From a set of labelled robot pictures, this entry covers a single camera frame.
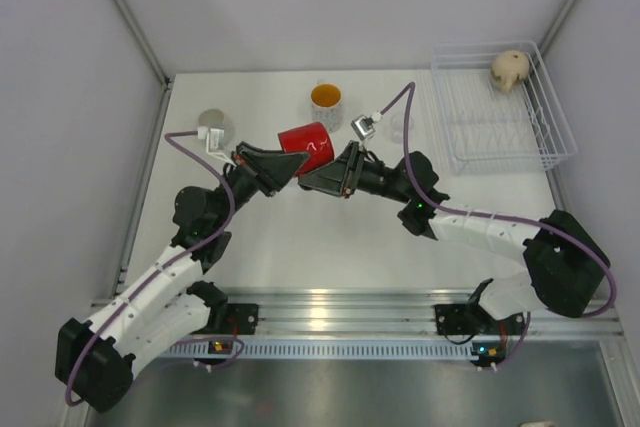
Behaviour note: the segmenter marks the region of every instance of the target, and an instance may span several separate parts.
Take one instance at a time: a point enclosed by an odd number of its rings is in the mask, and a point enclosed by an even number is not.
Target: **gray wall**
[[[580,154],[571,206],[611,257],[640,365],[640,0],[582,0],[547,58]]]
[[[438,42],[540,40],[562,0],[129,0],[186,71],[426,65]]]
[[[0,0],[0,417],[55,425],[58,328],[111,284],[159,85],[109,0]]]

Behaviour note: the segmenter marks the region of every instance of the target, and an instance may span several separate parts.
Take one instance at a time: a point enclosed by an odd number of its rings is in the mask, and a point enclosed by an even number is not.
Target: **metal plate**
[[[627,342],[603,341],[600,347],[624,425],[640,425],[640,378]]]
[[[434,306],[464,303],[464,290],[356,291],[336,289],[225,289],[232,303],[260,308],[256,335],[271,339],[442,340]],[[96,301],[100,308],[108,300]],[[591,302],[588,311],[604,304]],[[549,311],[532,313],[529,338],[549,341],[615,340],[623,331],[615,309],[588,319],[570,319]],[[475,340],[495,340],[477,336]]]
[[[597,343],[532,342],[497,374],[460,362],[154,362],[91,427],[620,427]]]
[[[243,359],[335,359],[335,360],[475,360],[471,346],[446,341],[349,341],[243,339]],[[164,358],[224,359],[230,354],[212,354],[209,342],[176,345]]]

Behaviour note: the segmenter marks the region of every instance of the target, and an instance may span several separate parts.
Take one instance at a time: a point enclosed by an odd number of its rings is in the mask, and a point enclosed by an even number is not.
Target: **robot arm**
[[[435,203],[457,210],[457,205],[434,187],[438,176],[420,152],[409,154],[418,184]],[[357,142],[347,145],[333,162],[298,178],[305,190],[349,198],[361,190],[404,204],[398,213],[413,235],[433,240],[464,242],[517,262],[522,271],[512,277],[488,279],[480,284],[467,306],[468,316],[482,328],[523,311],[549,309],[567,317],[580,317],[603,279],[599,266],[584,252],[547,231],[520,223],[444,213],[423,203],[401,160],[391,169]],[[576,219],[555,210],[542,223],[578,239],[609,265],[609,261]]]
[[[226,178],[236,210],[258,191],[275,195],[309,158],[308,152],[265,151],[239,144],[236,166]],[[65,384],[80,353],[92,342],[71,380],[73,391],[96,411],[118,403],[144,366],[184,336],[203,327],[217,331],[227,297],[200,279],[222,257],[231,233],[224,232],[193,252],[189,249],[224,224],[229,208],[221,186],[213,191],[182,189],[173,217],[178,233],[158,260],[104,309],[84,322],[70,319],[60,329],[55,375]]]
[[[236,210],[258,191],[275,195],[294,176],[298,176],[301,188],[336,197],[348,198],[357,190],[364,191],[403,204],[398,218],[413,235],[464,242],[508,257],[522,267],[515,276],[482,282],[471,296],[465,315],[478,330],[522,311],[548,308],[569,317],[584,312],[603,273],[575,246],[541,229],[491,215],[477,218],[442,213],[423,204],[404,161],[391,169],[357,142],[350,142],[338,158],[329,161],[333,150],[326,132],[324,136],[324,143],[316,145],[306,138],[294,139],[300,140],[296,145],[301,147],[295,148],[300,151],[290,151],[282,138],[283,151],[240,143],[233,153],[235,167],[226,175]],[[322,151],[324,157],[316,155],[311,162],[312,151]],[[429,199],[458,207],[435,189],[438,176],[423,154],[413,152],[409,160]],[[460,207],[469,210],[468,206]],[[205,327],[218,331],[227,312],[227,297],[201,279],[224,254],[231,233],[197,246],[225,225],[229,210],[229,198],[221,186],[215,190],[182,189],[173,217],[178,232],[160,258],[110,305],[84,322],[71,319],[60,329],[56,377],[68,384],[72,370],[79,369],[71,387],[98,412],[119,402],[138,373],[182,337]],[[579,239],[608,265],[602,251],[570,214],[556,210],[541,222]],[[78,363],[84,350],[87,355]]]

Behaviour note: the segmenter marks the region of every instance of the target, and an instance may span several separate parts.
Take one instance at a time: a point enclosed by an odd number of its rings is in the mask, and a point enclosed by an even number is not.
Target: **black bracket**
[[[69,381],[71,369],[94,332],[90,323],[70,319],[58,332],[55,376]],[[106,412],[116,405],[133,383],[133,354],[122,357],[113,347],[113,337],[98,338],[80,366],[73,391],[97,412]]]
[[[447,337],[453,335],[476,335],[478,324],[469,317],[469,304],[437,304],[434,307],[436,315],[436,328],[438,335]],[[524,317],[522,314],[514,314],[504,320],[491,319],[485,324],[483,335],[500,335],[500,324],[505,328],[507,335],[520,335],[524,329]]]
[[[234,162],[267,197],[282,190],[310,157],[309,152],[264,150],[246,142],[240,142],[233,153]]]
[[[356,190],[363,165],[364,152],[351,141],[335,160],[298,177],[298,185],[304,190],[349,198]]]
[[[259,322],[258,304],[227,304],[218,327],[209,324],[194,332],[198,335],[254,335]]]
[[[541,222],[561,230],[589,247],[607,267],[611,264],[598,244],[568,212],[554,210]],[[531,285],[549,310],[580,317],[593,298],[604,273],[598,264],[572,243],[540,229],[524,242],[523,253]]]

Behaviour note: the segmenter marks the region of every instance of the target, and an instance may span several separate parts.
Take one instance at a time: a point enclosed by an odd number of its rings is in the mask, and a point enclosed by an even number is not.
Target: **white table surface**
[[[355,138],[350,119],[381,109],[408,82],[416,81],[411,149],[421,150],[432,160],[441,179],[436,186],[439,191],[503,213],[540,218],[554,208],[543,172],[450,173],[433,83],[425,70],[181,74],[175,80],[163,133],[195,130],[202,111],[218,108],[234,123],[233,146],[244,140],[278,149],[278,132],[310,121],[309,94],[319,79],[343,92],[345,122],[332,135],[336,155]],[[404,100],[401,105],[390,115],[401,112]],[[368,147],[393,167],[401,159],[402,147],[391,142],[385,128],[381,126]],[[206,155],[201,141],[180,141]],[[173,201],[187,185],[213,189],[217,181],[161,141],[127,285],[155,261],[175,234]],[[295,182],[273,198],[258,193],[234,217],[228,229],[233,238],[207,279],[223,289],[435,289],[474,288],[486,278],[515,272],[511,261],[466,245],[414,237],[396,218],[401,209],[399,203],[364,192],[348,200],[304,192]]]

